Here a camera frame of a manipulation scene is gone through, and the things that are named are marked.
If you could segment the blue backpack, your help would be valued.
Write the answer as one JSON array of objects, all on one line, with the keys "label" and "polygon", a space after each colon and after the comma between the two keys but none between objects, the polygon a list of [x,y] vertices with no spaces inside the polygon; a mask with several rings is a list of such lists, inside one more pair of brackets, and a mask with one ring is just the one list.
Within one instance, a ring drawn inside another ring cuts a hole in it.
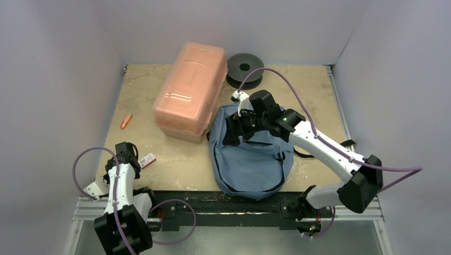
[{"label": "blue backpack", "polygon": [[312,158],[295,147],[261,131],[236,147],[223,145],[226,117],[237,110],[234,104],[219,108],[207,134],[213,173],[220,190],[226,194],[264,199],[284,185],[294,163],[294,157]]}]

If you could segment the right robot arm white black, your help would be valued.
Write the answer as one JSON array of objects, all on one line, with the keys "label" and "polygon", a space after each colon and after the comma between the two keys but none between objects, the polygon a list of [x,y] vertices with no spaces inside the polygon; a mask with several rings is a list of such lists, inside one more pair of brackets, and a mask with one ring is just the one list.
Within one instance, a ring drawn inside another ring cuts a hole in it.
[{"label": "right robot arm white black", "polygon": [[299,211],[312,216],[326,206],[345,206],[354,213],[365,211],[383,187],[381,160],[372,155],[357,154],[318,131],[313,123],[293,109],[282,109],[270,92],[260,90],[252,95],[235,91],[231,100],[236,112],[226,117],[224,145],[238,146],[256,132],[300,147],[329,167],[340,182],[330,186],[313,185],[299,198]]}]

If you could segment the small red white box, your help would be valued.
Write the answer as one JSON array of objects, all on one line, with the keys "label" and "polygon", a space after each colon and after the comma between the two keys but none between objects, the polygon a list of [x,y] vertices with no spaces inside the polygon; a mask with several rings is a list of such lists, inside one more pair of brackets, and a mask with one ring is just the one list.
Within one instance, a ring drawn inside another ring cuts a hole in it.
[{"label": "small red white box", "polygon": [[155,156],[152,153],[149,153],[139,160],[139,165],[141,168],[146,168],[155,161],[156,161]]}]

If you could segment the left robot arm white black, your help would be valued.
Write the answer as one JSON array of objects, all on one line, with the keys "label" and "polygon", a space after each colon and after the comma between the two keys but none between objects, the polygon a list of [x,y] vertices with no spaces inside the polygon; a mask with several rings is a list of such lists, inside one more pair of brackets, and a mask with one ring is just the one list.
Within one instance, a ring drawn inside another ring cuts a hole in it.
[{"label": "left robot arm white black", "polygon": [[94,230],[106,254],[140,254],[153,246],[148,217],[158,212],[158,202],[149,187],[133,189],[140,177],[136,146],[115,145],[116,155],[107,161],[108,200],[103,214],[94,220]]}]

